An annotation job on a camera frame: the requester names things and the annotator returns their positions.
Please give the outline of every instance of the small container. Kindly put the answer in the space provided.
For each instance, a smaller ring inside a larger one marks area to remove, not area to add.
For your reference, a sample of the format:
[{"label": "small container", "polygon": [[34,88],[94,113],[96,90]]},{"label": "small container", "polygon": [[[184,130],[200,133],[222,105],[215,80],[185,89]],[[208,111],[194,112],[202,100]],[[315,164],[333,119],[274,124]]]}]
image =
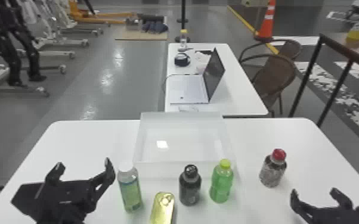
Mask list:
[{"label": "small container", "polygon": [[174,195],[167,192],[159,192],[154,197],[150,214],[150,224],[171,224],[174,213]]},{"label": "small container", "polygon": [[285,151],[280,148],[276,148],[271,155],[266,156],[259,174],[260,181],[265,186],[273,188],[280,183],[287,169],[285,157]]},{"label": "small container", "polygon": [[193,206],[199,201],[199,191],[202,179],[195,165],[185,166],[179,176],[179,200],[185,206]]},{"label": "small container", "polygon": [[210,187],[210,198],[216,203],[224,203],[230,196],[230,189],[233,186],[234,173],[231,169],[231,162],[222,159],[220,164],[213,170],[212,186]]},{"label": "small container", "polygon": [[141,188],[139,186],[138,170],[130,161],[125,161],[118,167],[118,184],[126,211],[131,212],[142,206]]},{"label": "small container", "polygon": [[187,29],[182,29],[181,30],[181,35],[179,36],[179,43],[180,43],[180,48],[181,49],[187,49],[187,35],[188,35],[188,30]]}]

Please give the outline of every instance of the white bottle cap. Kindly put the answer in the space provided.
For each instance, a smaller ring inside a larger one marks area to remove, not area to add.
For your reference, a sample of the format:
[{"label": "white bottle cap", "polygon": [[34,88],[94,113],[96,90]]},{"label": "white bottle cap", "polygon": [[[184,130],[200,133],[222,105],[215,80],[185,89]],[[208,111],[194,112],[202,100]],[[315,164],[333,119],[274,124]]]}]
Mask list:
[{"label": "white bottle cap", "polygon": [[118,166],[118,171],[122,173],[126,173],[132,170],[132,168],[134,168],[133,162],[131,160],[125,160],[121,162],[120,165]]}]

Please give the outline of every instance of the black bottle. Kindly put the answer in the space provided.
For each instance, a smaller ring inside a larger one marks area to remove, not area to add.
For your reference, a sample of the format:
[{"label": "black bottle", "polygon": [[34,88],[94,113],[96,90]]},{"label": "black bottle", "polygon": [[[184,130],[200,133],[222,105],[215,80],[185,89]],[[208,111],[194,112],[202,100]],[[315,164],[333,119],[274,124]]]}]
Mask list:
[{"label": "black bottle", "polygon": [[179,200],[185,206],[193,206],[199,201],[199,191],[202,179],[195,165],[185,166],[184,172],[179,176]]}]

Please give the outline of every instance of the yellow stripe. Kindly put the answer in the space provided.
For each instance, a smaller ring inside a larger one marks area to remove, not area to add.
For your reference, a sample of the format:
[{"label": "yellow stripe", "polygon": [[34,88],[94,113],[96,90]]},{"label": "yellow stripe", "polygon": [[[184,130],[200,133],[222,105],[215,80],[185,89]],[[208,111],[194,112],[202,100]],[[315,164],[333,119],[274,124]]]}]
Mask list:
[{"label": "yellow stripe", "polygon": [[[255,28],[253,28],[252,25],[250,25],[245,19],[242,18],[242,16],[240,14],[238,14],[237,12],[235,12],[235,10],[233,8],[231,8],[229,5],[227,5],[227,8],[239,19],[241,20],[241,22],[253,33],[255,32],[255,34],[259,34],[259,32],[257,32],[255,30]],[[275,48],[274,46],[272,46],[271,44],[269,43],[266,43],[266,47],[268,49],[271,50],[271,52],[273,52],[274,54],[278,54],[278,50],[277,48]]]}]

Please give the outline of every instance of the dark table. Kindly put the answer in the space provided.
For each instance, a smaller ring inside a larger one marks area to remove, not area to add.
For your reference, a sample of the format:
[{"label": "dark table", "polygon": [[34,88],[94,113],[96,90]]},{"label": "dark table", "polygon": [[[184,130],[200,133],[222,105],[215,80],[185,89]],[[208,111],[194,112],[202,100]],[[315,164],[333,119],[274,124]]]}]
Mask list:
[{"label": "dark table", "polygon": [[334,92],[331,94],[329,101],[326,104],[318,122],[317,126],[320,127],[323,124],[324,119],[326,118],[327,113],[330,110],[331,105],[334,102],[335,97],[337,96],[339,89],[344,83],[349,71],[354,63],[359,64],[359,42],[356,41],[348,41],[346,39],[347,33],[331,33],[331,34],[320,34],[320,38],[316,44],[316,48],[313,52],[312,58],[310,59],[309,66],[306,70],[306,74],[302,83],[299,87],[298,93],[296,94],[296,98],[292,104],[291,112],[289,113],[289,117],[293,117],[296,107],[299,104],[299,100],[304,92],[305,86],[309,80],[309,76],[312,73],[313,65],[316,62],[318,57],[318,53],[321,50],[321,46],[326,44],[331,49],[334,49],[338,53],[346,56],[348,58],[348,63],[346,64],[345,69],[343,70],[341,77],[338,80],[338,83],[334,89]]}]

